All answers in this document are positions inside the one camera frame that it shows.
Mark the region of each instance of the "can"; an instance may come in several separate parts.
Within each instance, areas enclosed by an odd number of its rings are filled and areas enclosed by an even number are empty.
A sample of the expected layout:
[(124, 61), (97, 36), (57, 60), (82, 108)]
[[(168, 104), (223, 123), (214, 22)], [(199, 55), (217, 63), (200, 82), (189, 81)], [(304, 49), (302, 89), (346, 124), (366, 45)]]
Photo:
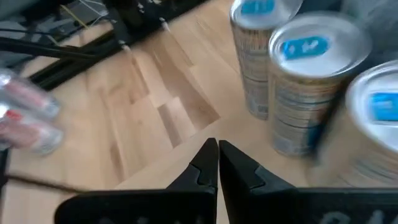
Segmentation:
[(0, 138), (18, 149), (48, 154), (60, 144), (63, 131), (26, 110), (0, 102)]
[(334, 12), (302, 14), (274, 31), (270, 134), (276, 151), (313, 151), (331, 103), (370, 52), (367, 33)]
[(398, 185), (398, 60), (360, 74), (321, 140), (314, 186)]
[(54, 118), (60, 110), (53, 96), (9, 69), (0, 68), (0, 93), (44, 119)]
[(229, 12), (246, 106), (259, 119), (268, 118), (269, 38), (301, 4), (302, 0), (236, 0)]

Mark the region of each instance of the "red and white can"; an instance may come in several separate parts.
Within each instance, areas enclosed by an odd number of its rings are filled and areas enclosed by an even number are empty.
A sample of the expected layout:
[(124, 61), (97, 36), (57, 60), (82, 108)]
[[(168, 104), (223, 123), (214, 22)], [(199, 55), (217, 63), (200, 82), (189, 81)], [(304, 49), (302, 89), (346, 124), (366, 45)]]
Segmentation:
[(18, 149), (48, 154), (61, 142), (63, 131), (28, 111), (0, 102), (0, 138)]
[(52, 119), (60, 110), (54, 97), (9, 69), (0, 68), (0, 93), (42, 118)]

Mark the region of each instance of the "tin can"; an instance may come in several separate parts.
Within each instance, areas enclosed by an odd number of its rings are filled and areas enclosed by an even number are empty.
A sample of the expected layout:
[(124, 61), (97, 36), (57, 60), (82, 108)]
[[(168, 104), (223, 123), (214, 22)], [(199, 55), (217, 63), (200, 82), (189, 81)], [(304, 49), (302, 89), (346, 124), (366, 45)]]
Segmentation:
[(0, 102), (0, 138), (18, 149), (48, 154), (63, 138), (63, 131), (28, 111)]
[(308, 173), (312, 185), (398, 185), (397, 73), (395, 60), (365, 71), (351, 83)]
[(238, 55), (246, 105), (259, 119), (268, 118), (268, 42), (275, 27), (296, 15), (302, 0), (237, 0), (229, 17)]
[(0, 68), (0, 93), (45, 119), (54, 118), (60, 110), (54, 97), (9, 69)]
[(302, 14), (274, 31), (271, 142), (287, 156), (312, 152), (337, 92), (371, 52), (370, 37), (332, 12)]

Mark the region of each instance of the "light wood surface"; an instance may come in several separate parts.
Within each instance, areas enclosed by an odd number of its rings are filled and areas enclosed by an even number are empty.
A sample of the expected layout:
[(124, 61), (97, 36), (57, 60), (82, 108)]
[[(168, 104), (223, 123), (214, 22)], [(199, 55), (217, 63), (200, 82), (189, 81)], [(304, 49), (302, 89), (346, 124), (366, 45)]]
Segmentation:
[[(306, 186), (305, 161), (276, 153), (267, 123), (245, 109), (229, 27), (232, 0), (211, 0), (147, 40), (91, 67), (52, 93), (62, 145), (40, 157), (12, 151), (9, 172), (87, 189), (164, 188), (208, 137), (235, 144), (265, 168)], [(101, 24), (68, 41), (81, 45), (111, 29)], [(24, 76), (52, 63), (37, 58)], [(52, 223), (72, 195), (13, 183), (4, 192), (3, 223)], [(219, 193), (218, 223), (227, 223)]]

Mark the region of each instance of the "wooden table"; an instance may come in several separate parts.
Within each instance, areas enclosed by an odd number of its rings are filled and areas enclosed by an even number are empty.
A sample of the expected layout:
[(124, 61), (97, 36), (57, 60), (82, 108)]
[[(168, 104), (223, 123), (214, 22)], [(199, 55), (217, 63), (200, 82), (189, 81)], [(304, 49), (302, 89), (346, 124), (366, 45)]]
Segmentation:
[[(212, 0), (143, 43), (107, 58), (56, 88), (62, 145), (39, 157), (14, 150), (9, 172), (86, 189), (164, 188), (208, 137), (226, 139), (265, 168), (306, 186), (305, 161), (276, 153), (267, 123), (245, 108), (229, 27), (232, 0)], [(81, 45), (109, 30), (102, 24), (68, 41)], [(53, 62), (37, 58), (25, 76)], [(52, 223), (70, 194), (9, 183), (3, 223)], [(227, 223), (220, 191), (218, 221)]]

